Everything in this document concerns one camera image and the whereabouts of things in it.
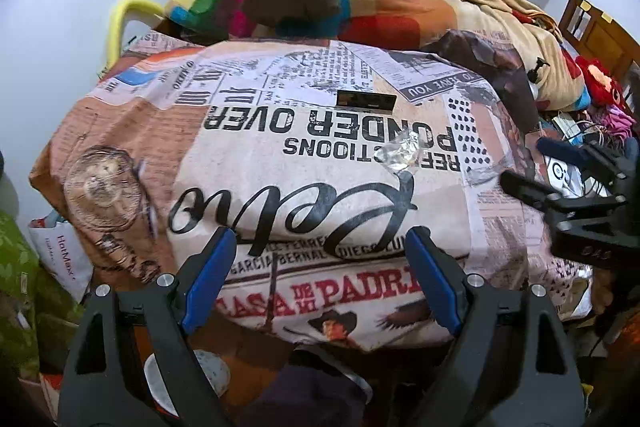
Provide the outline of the yellow foam tube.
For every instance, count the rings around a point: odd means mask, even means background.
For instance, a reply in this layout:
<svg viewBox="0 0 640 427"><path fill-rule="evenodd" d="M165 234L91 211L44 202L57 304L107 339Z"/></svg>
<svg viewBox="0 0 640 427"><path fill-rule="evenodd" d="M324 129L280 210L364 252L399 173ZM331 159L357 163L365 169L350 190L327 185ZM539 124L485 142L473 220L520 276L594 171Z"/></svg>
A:
<svg viewBox="0 0 640 427"><path fill-rule="evenodd" d="M161 20L164 17L164 7L151 0L117 1L108 21L105 45L106 70L112 68L119 60L125 26L134 15L155 17L157 20Z"/></svg>

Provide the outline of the beige blanket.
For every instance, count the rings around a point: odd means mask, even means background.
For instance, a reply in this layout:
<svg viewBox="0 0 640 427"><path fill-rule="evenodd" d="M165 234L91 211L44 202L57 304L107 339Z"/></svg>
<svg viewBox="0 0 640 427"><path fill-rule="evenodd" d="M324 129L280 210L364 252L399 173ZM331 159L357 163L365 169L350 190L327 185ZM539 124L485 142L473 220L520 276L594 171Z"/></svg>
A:
<svg viewBox="0 0 640 427"><path fill-rule="evenodd" d="M575 112L591 103L582 70L563 46L553 17L527 0L444 0L456 14L456 27L496 49L512 50L527 70L537 69L536 104L541 110Z"/></svg>

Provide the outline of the newspaper print bedspread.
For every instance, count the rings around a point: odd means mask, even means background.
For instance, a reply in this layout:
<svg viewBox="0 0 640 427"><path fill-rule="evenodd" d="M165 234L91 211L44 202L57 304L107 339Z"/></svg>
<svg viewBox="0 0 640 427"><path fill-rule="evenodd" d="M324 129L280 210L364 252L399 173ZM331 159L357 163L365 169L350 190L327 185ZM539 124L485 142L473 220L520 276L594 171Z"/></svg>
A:
<svg viewBox="0 0 640 427"><path fill-rule="evenodd" d="M336 106L393 94L392 113ZM431 54L331 41L204 48L152 31L70 110L32 167L96 276L117 289L176 272L220 227L238 250L216 300L248 329L366 351L441 343L405 256L424 225L492 285L547 288L589 311L589 271L555 258L506 169L549 178L521 114L474 72ZM424 152L399 176L375 153L401 131Z"/></svg>

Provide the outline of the wooden headboard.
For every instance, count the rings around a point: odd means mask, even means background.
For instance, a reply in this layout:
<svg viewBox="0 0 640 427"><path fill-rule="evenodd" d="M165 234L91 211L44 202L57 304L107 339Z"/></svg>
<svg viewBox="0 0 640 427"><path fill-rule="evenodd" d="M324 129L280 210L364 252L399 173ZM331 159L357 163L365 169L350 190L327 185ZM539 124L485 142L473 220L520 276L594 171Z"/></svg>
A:
<svg viewBox="0 0 640 427"><path fill-rule="evenodd" d="M639 43L588 0L568 0L559 28L580 56L598 60L620 83L639 65Z"/></svg>

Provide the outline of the green leaf gift bag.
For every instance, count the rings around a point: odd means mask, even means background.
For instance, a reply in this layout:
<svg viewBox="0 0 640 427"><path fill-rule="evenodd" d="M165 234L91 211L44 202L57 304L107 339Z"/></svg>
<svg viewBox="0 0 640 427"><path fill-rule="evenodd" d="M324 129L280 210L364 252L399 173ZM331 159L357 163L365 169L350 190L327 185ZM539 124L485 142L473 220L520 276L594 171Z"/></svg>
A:
<svg viewBox="0 0 640 427"><path fill-rule="evenodd" d="M44 269L5 212L0 271L2 358L25 381L61 374L84 308Z"/></svg>

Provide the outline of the colourful patchwork blanket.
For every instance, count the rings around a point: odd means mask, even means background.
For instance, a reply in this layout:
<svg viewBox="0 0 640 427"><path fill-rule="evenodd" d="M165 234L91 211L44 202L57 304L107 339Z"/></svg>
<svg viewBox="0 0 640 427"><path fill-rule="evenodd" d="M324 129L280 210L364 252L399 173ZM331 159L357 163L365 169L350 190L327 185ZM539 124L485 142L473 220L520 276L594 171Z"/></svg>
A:
<svg viewBox="0 0 640 427"><path fill-rule="evenodd" d="M417 50L461 28L460 0L169 0L165 17L199 43L336 39Z"/></svg>

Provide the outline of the black rectangular card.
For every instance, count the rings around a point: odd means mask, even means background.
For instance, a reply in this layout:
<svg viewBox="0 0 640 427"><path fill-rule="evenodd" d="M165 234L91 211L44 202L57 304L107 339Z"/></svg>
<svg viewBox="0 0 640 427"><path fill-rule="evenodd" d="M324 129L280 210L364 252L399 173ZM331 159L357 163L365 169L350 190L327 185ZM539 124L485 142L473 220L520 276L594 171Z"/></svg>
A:
<svg viewBox="0 0 640 427"><path fill-rule="evenodd" d="M367 110L368 112L392 113L397 102L393 94L338 90L336 106L350 109Z"/></svg>

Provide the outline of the white plastic shopping bag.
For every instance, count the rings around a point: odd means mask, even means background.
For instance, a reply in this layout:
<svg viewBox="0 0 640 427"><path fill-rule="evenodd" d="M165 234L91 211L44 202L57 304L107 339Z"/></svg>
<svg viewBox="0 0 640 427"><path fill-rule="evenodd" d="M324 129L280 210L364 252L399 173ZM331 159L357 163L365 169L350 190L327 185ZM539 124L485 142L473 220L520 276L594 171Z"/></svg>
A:
<svg viewBox="0 0 640 427"><path fill-rule="evenodd" d="M52 277L81 303L93 276L93 264L73 225L52 210L46 217L30 221L28 233Z"/></svg>

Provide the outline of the white trash bin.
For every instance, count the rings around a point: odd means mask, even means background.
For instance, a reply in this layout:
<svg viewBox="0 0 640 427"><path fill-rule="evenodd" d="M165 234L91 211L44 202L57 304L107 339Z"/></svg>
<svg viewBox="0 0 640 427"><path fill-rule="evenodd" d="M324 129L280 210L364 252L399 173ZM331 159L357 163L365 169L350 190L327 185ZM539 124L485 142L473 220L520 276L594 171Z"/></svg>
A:
<svg viewBox="0 0 640 427"><path fill-rule="evenodd" d="M179 418L177 404L185 409L198 398L212 401L213 394L222 397L231 383L228 364L214 352L195 349L190 355L183 352L177 361L168 361L155 353L146 358L143 373L151 397L164 413Z"/></svg>

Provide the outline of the red plush toy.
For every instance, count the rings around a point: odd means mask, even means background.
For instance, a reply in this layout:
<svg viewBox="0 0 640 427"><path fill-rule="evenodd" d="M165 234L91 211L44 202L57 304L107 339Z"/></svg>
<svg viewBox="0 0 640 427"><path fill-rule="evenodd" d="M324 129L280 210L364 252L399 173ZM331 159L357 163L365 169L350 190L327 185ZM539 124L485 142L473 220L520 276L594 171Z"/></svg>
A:
<svg viewBox="0 0 640 427"><path fill-rule="evenodd" d="M616 106L620 109L625 107L622 87L599 60L579 55L575 62L582 71L593 106Z"/></svg>

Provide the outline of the clear crumpled plastic wrapper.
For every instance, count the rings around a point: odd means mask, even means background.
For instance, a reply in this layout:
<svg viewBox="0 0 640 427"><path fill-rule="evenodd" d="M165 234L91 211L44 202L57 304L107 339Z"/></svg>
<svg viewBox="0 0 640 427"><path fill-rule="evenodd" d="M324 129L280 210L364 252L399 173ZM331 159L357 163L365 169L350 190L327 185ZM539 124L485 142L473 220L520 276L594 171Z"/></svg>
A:
<svg viewBox="0 0 640 427"><path fill-rule="evenodd" d="M404 130L384 144L375 157L389 172L399 176L402 172L418 168L423 152L420 136L414 131Z"/></svg>

